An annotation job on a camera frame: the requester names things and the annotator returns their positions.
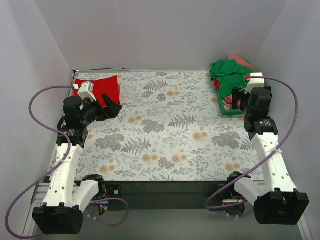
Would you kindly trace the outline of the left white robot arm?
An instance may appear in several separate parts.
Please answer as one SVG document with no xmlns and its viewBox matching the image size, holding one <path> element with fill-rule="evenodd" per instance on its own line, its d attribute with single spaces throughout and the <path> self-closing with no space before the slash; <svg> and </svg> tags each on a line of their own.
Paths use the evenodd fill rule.
<svg viewBox="0 0 320 240">
<path fill-rule="evenodd" d="M 78 162 L 89 135 L 88 126 L 94 122 L 114 119 L 122 106 L 103 94 L 104 105 L 90 98 L 70 96 L 63 101 L 64 115 L 57 129 L 55 166 L 49 189 L 32 218 L 44 235 L 77 235 L 83 225 L 83 212 L 90 201 L 101 200 L 106 194 L 103 177 L 98 174 L 83 178 L 74 190 Z"/>
</svg>

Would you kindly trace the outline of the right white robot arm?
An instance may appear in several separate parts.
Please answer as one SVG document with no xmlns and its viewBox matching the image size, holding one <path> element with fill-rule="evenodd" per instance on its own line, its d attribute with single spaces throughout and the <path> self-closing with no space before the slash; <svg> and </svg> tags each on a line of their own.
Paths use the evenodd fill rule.
<svg viewBox="0 0 320 240">
<path fill-rule="evenodd" d="M 244 128 L 261 165 L 264 187 L 259 187 L 250 176 L 241 178 L 233 172 L 227 179 L 227 195 L 232 199 L 242 196 L 253 206 L 256 221 L 268 225 L 296 225 L 309 204 L 308 195 L 300 192 L 291 179 L 279 144 L 278 128 L 268 116 L 272 101 L 271 87 L 254 87 L 236 94 L 244 111 Z"/>
</svg>

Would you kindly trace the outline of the green t shirt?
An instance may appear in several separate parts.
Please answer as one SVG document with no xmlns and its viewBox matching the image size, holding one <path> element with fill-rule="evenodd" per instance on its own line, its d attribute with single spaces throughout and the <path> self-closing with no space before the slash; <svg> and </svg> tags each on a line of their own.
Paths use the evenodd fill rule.
<svg viewBox="0 0 320 240">
<path fill-rule="evenodd" d="M 218 89 L 220 99 L 230 96 L 233 88 L 246 88 L 248 83 L 245 81 L 245 76 L 253 72 L 252 69 L 238 64 L 234 59 L 213 62 L 209 70 L 210 77 L 217 79 L 220 83 Z"/>
</svg>

